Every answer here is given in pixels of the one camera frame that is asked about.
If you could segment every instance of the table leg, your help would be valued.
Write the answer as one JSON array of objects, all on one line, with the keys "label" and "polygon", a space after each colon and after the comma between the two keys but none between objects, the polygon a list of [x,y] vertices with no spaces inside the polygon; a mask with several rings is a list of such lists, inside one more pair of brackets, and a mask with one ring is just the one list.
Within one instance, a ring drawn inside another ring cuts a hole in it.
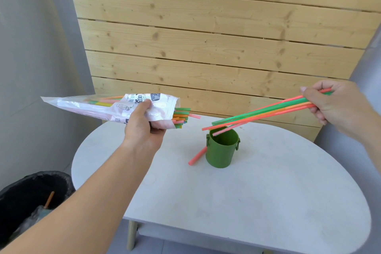
[{"label": "table leg", "polygon": [[127,250],[131,251],[135,246],[136,231],[138,230],[138,223],[136,221],[128,221],[128,234],[127,234]]}]

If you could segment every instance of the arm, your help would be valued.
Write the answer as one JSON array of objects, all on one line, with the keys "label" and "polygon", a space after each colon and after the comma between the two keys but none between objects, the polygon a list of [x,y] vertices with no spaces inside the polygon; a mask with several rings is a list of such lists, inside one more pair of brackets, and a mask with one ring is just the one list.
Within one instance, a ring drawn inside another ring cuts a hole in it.
[{"label": "arm", "polygon": [[106,253],[163,141],[165,131],[144,116],[149,107],[147,100],[136,108],[121,146],[78,191],[1,253]]},{"label": "arm", "polygon": [[[332,95],[318,92],[332,88]],[[350,81],[323,80],[301,88],[303,96],[317,107],[311,108],[322,124],[330,122],[340,132],[359,141],[381,173],[381,116],[372,108],[356,84]]]}]

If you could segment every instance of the white plastic packaging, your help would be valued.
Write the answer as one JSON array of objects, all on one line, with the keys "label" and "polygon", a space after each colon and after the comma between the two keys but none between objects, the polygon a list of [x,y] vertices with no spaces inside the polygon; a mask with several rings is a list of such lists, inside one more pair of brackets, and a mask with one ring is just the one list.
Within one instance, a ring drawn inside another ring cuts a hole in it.
[{"label": "white plastic packaging", "polygon": [[[116,102],[109,95],[41,98],[44,102],[63,110],[123,124],[128,123],[131,113],[139,103],[150,99],[152,106],[145,112],[145,116],[156,129],[175,129],[172,116],[174,108],[180,107],[179,98],[164,93],[127,93]],[[105,106],[107,101],[112,103],[110,107]]]}]

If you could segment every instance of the green bucket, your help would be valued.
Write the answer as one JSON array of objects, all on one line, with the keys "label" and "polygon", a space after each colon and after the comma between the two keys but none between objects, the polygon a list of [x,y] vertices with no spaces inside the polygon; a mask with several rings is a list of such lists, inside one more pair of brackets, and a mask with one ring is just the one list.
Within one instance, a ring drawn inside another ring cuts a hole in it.
[{"label": "green bucket", "polygon": [[235,130],[224,132],[215,137],[212,135],[224,128],[226,127],[211,130],[207,134],[207,161],[216,168],[226,168],[230,165],[234,151],[238,151],[241,142]]}]

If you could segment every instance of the white table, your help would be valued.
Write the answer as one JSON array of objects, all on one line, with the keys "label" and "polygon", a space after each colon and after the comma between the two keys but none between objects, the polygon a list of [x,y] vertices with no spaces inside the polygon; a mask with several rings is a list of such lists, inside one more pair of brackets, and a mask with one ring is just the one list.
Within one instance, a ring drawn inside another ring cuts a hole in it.
[{"label": "white table", "polygon": [[[301,136],[250,123],[235,129],[241,144],[229,167],[214,168],[205,156],[189,166],[206,144],[201,128],[216,120],[190,118],[183,129],[167,131],[124,218],[156,227],[151,232],[160,238],[168,233],[170,240],[232,253],[348,254],[364,244],[371,216],[363,193],[336,160]],[[107,122],[83,141],[72,165],[76,189],[120,145],[123,130]],[[220,242],[208,240],[216,237]]]}]

